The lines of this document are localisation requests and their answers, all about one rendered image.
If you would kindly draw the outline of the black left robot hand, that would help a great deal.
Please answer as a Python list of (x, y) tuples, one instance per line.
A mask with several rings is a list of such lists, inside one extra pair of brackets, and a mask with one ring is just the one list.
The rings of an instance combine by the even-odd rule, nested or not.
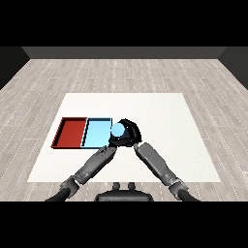
[(117, 137), (111, 137), (108, 140), (108, 146), (117, 148), (117, 147), (120, 147), (120, 146), (126, 146), (129, 142), (130, 142), (130, 140), (127, 139), (127, 138), (118, 139)]

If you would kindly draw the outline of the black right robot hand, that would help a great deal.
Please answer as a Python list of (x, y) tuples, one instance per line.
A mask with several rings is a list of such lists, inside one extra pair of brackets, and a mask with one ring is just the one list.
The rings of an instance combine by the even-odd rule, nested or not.
[(119, 146), (132, 147), (141, 142), (141, 133), (138, 125), (128, 119), (121, 119), (120, 124), (124, 126), (124, 134), (118, 139)]

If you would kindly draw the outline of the small blue can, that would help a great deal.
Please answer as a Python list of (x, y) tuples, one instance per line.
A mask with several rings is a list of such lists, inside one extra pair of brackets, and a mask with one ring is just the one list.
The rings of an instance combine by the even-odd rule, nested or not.
[(111, 134), (118, 139), (127, 139), (130, 136), (125, 126), (121, 123), (115, 123), (111, 127)]

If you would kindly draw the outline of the shallow light blue open box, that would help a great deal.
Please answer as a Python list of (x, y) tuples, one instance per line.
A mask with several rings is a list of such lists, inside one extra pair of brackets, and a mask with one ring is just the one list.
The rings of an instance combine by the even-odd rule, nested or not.
[(110, 117), (89, 117), (83, 131), (80, 147), (82, 149), (98, 149), (109, 144)]

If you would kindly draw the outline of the shallow red open box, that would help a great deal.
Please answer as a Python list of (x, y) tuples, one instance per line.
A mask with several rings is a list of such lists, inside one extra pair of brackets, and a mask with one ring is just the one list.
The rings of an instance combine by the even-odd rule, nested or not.
[(63, 117), (51, 144), (53, 149), (80, 149), (86, 117)]

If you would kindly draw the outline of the dark grey robot body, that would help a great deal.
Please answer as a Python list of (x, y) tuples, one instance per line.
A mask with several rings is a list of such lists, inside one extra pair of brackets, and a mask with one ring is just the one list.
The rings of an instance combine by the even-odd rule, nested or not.
[(128, 183), (127, 190), (121, 190), (120, 183), (114, 182), (110, 191), (96, 196), (95, 202), (153, 202), (153, 198), (150, 194), (137, 190), (134, 182)]

